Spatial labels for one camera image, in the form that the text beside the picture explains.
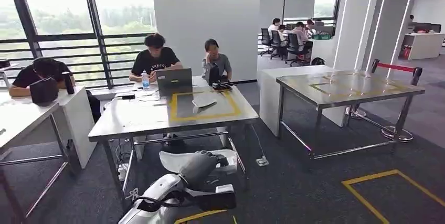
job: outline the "black thermos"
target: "black thermos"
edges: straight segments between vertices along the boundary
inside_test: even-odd
[[[67,87],[68,94],[74,94],[74,87],[72,86],[71,82],[71,73],[70,72],[63,72],[63,79],[65,80],[65,87]]]

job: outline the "gray t-shirt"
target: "gray t-shirt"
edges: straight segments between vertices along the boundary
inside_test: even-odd
[[[219,76],[224,74],[224,70],[228,72],[232,72],[232,67],[230,66],[229,58],[226,55],[219,54],[217,60],[210,60],[210,63],[206,65],[206,71],[208,71],[211,65],[215,63],[219,68]]]

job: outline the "red barrier tape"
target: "red barrier tape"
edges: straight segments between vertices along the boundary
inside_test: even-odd
[[[391,64],[386,64],[386,63],[378,63],[377,66],[384,67],[384,68],[392,68],[392,69],[396,69],[396,70],[402,70],[402,71],[406,71],[406,72],[414,72],[414,68],[398,66],[398,65],[391,65]]]

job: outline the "black t-shirt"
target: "black t-shirt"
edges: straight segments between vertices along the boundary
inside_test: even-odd
[[[58,61],[59,67],[58,67],[58,75],[51,76],[53,77],[57,82],[63,80],[62,73],[63,72],[71,72],[67,65],[65,63]],[[41,78],[34,72],[33,65],[29,65],[28,67],[22,69],[18,75],[17,78],[15,78],[15,81],[13,82],[13,85],[20,88],[26,88],[29,85],[33,84],[36,81],[41,80]]]
[[[153,57],[150,51],[143,50],[137,55],[131,72],[140,76],[145,70],[147,74],[150,74],[153,70],[168,68],[177,62],[179,60],[170,47],[163,47],[158,58]]]

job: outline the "power strip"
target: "power strip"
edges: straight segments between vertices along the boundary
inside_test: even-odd
[[[125,180],[125,176],[128,170],[128,163],[120,164],[118,166],[118,173],[119,173],[119,181],[123,182]]]

